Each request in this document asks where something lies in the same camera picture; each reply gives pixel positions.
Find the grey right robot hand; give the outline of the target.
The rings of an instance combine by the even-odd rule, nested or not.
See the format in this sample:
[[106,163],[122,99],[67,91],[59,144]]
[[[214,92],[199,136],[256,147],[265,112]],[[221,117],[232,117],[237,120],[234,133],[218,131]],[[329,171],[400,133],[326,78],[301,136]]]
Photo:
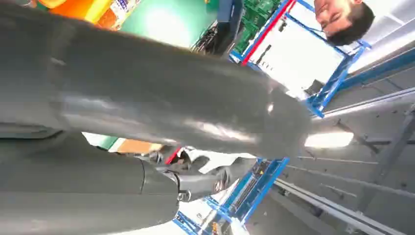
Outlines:
[[[224,59],[0,3],[0,232],[103,235],[166,223],[256,157],[296,155],[306,107]],[[233,154],[206,174],[89,144],[84,133]],[[248,159],[242,153],[251,154]]]

